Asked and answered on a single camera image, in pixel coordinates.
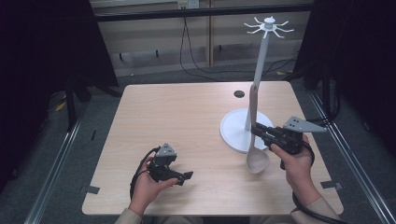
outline power strip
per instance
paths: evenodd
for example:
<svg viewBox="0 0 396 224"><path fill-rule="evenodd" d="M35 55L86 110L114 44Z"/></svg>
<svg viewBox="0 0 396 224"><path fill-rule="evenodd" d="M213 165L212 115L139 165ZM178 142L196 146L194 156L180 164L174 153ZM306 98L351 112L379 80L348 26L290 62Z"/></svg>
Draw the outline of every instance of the power strip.
<svg viewBox="0 0 396 224"><path fill-rule="evenodd" d="M178 9L199 8L199 0L177 0Z"/></svg>
<svg viewBox="0 0 396 224"><path fill-rule="evenodd" d="M177 0L177 9L187 9L189 6L188 0Z"/></svg>

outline white round base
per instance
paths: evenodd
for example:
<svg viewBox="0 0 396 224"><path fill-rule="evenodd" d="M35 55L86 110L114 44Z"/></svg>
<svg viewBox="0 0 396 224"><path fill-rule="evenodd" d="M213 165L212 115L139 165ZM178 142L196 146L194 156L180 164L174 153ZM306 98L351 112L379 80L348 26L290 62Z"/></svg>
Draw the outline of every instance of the white round base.
<svg viewBox="0 0 396 224"><path fill-rule="evenodd" d="M251 133L250 130L245 130L247 114L247 108L233 110L224 116L220 124L221 137L229 147L241 153L248 153L250 146ZM257 122L267 127L274 127L271 120L259 111L257 112ZM266 145L258 136L256 136L254 146L260 149L266 148Z"/></svg>

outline black cord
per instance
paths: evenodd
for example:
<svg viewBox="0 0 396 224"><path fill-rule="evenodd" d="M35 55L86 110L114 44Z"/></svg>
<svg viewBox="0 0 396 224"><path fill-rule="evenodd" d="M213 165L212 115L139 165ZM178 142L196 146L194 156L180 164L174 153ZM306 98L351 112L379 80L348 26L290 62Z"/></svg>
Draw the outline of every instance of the black cord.
<svg viewBox="0 0 396 224"><path fill-rule="evenodd" d="M314 164L314 161L315 161L315 153L312 150L312 147L309 146L309 144L307 142L303 141L302 145L303 145L303 147L308 149L308 151L311 153L311 166L312 166ZM331 223L331 224L347 224L344 221L341 221L341 220L338 220L338 219L334 219L334 218L331 218L331 217L325 217L323 215L317 214L317 213L307 209L306 207L304 207L298 201L298 198L296 197L294 192L292 193L292 199L293 199L294 204L297 206L298 209L300 209L300 211L302 211L303 213L305 213L306 215L308 215L308 216L310 216L310 217L312 217L314 219L317 219L317 220L320 220L320 221L323 221L323 222L326 222L326 223Z"/></svg>
<svg viewBox="0 0 396 224"><path fill-rule="evenodd" d="M188 40L189 40L190 56L191 56L192 62L193 62L193 64L195 65L195 67L196 67L199 71L204 72L204 73L208 73L208 74L231 73L231 72L234 72L234 73L250 73L250 74L254 74L254 73L255 73L255 71L237 71L237 70L230 70L230 71L225 70L225 71L212 72L212 71L206 71L206 70L200 68L200 67L197 65L197 63L195 62L194 57L193 57L193 55L192 55L192 47L191 47L191 39L190 39L189 26L187 25L187 20L186 20L186 18L184 18L184 29L183 29L183 36L181 37L181 47L180 47L180 53L179 53L179 62L180 62L180 66L183 68L183 70L184 70L187 74L189 74L189 75L191 75L191 76L196 76L196 77L208 78L208 79L211 79L211 80L214 80L214 81L217 81L217 82L222 82L221 80L218 80L218 79L215 79L215 78L212 78L212 77L206 77L206 76L202 76L202 75L192 74L192 73L190 73L189 71L187 71L187 70L184 68L184 66L183 66L183 64L182 64L182 61L181 61L181 51L182 51L183 45L184 45L184 35L185 35L185 33L187 33L187 38L188 38ZM267 69L267 71L265 71L265 72L262 73L262 76L264 76L265 74L267 74L267 73L269 73L269 72L276 71L276 70L278 70L278 69L280 69L280 68L286 66L286 65L289 64L290 62L296 61L296 59L297 59L297 56L294 56L294 57L291 58L291 59L284 59L284 60L279 60L279 61L273 62L273 63L271 63L271 65L270 65L270 67ZM276 63L280 63L280 62L284 62L284 61L286 61L286 62L285 62L284 64L282 64L280 67L271 70L271 68L272 68Z"/></svg>
<svg viewBox="0 0 396 224"><path fill-rule="evenodd" d="M340 112L340 109L341 109L341 94L340 94L340 91L338 90L337 86L335 86L335 93L334 93L333 100L332 100L331 113L324 118L307 119L306 121L313 122L313 123L317 123L320 121L321 123L319 123L318 126L324 127L335 120L338 113Z"/></svg>
<svg viewBox="0 0 396 224"><path fill-rule="evenodd" d="M136 172L134 173L134 177L132 178L132 181L131 181L131 188L130 188L130 190L129 190L129 197L131 198L131 200L132 200L132 196L134 195L134 185L136 184L137 178L138 178L141 174L143 174L143 173L145 173L146 171L148 171L148 170L145 170L145 171L142 171L142 172L139 173L139 171L142 169L142 166L143 166L144 162L146 162L146 159L149 157L149 155L150 155L151 153L153 153L153 152L158 152L158 151L160 150L160 148L161 148L161 147L155 147L155 148L153 148L152 150L150 150L149 153L146 154L146 156L143 158L143 160L140 162L139 166L137 167L137 170L136 170Z"/></svg>
<svg viewBox="0 0 396 224"><path fill-rule="evenodd" d="M309 209L307 209L306 207L304 207L297 199L296 195L294 194L294 192L292 193L292 198L293 198L293 202L294 204L297 206L298 209L300 209L300 211L302 211L303 213L307 214L308 216L326 222L326 223L331 223L331 224L347 224L345 221L342 220L338 220L338 219L334 219L331 217L325 217L323 215L320 215L318 213L315 213Z"/></svg>

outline wooden table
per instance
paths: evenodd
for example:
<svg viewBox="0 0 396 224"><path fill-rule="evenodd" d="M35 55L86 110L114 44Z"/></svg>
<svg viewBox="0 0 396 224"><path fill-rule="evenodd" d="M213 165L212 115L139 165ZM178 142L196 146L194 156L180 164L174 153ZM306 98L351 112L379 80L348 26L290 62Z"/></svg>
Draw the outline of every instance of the wooden table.
<svg viewBox="0 0 396 224"><path fill-rule="evenodd" d="M143 157L168 143L177 159L171 169L194 171L183 186L164 190L146 210L151 216L254 216L284 215L294 207L291 188L280 160L268 151L270 166L254 175L246 167L246 154L230 149L219 133L224 115L248 107L251 82L188 83L128 86L121 98L82 211L87 215L116 215L129 204L129 188ZM233 93L246 96L236 98ZM290 116L304 119L289 82L262 82L259 111L275 126ZM316 187L336 213L343 212L335 189L320 182L330 176L308 133L316 160L312 176Z"/></svg>

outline spoon handle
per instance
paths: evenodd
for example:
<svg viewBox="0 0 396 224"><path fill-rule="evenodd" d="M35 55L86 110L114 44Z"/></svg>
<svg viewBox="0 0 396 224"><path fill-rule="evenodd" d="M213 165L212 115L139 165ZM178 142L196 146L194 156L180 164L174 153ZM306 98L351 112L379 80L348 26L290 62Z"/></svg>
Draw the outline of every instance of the spoon handle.
<svg viewBox="0 0 396 224"><path fill-rule="evenodd" d="M257 101L258 101L257 86L255 84L252 84L249 93L249 111L250 111L250 122L253 127L256 127ZM255 140L256 140L256 136L252 134L250 139L249 150L251 150L254 147Z"/></svg>

